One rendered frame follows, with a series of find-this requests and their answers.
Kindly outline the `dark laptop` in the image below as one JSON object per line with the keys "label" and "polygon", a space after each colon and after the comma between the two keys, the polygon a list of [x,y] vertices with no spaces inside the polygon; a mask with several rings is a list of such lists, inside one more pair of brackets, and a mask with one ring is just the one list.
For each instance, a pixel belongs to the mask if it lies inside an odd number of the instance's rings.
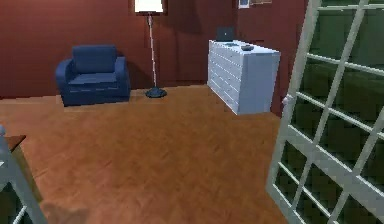
{"label": "dark laptop", "polygon": [[234,40],[235,30],[233,27],[218,27],[216,32],[216,41],[232,42]]}

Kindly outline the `floor lamp with white shade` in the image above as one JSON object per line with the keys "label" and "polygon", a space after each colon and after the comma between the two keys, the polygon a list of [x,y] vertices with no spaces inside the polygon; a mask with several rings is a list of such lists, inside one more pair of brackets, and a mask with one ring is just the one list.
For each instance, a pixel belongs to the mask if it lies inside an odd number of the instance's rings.
{"label": "floor lamp with white shade", "polygon": [[162,98],[167,95],[164,89],[157,85],[156,60],[153,37],[153,15],[163,12],[162,0],[134,0],[134,12],[144,14],[149,27],[149,40],[151,48],[153,86],[145,92],[148,98]]}

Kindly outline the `white chest of drawers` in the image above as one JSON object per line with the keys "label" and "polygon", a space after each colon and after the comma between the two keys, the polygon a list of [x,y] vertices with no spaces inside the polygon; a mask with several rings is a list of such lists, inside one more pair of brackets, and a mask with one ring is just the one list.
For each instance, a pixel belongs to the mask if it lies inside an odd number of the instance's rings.
{"label": "white chest of drawers", "polygon": [[[233,40],[209,41],[207,85],[236,114],[269,112],[281,53]],[[252,45],[252,51],[241,46]]]}

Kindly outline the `white glazed room door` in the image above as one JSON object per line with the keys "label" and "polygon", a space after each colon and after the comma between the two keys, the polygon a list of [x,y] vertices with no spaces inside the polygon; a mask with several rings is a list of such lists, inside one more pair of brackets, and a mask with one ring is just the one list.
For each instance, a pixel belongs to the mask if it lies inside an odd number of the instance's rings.
{"label": "white glazed room door", "polygon": [[288,224],[384,224],[384,0],[309,0],[266,190]]}

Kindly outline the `pale grey chair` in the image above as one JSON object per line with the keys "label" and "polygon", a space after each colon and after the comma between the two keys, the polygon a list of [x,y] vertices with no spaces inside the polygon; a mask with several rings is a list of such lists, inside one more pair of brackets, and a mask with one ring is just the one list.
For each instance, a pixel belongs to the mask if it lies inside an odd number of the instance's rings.
{"label": "pale grey chair", "polygon": [[48,224],[0,125],[0,224]]}

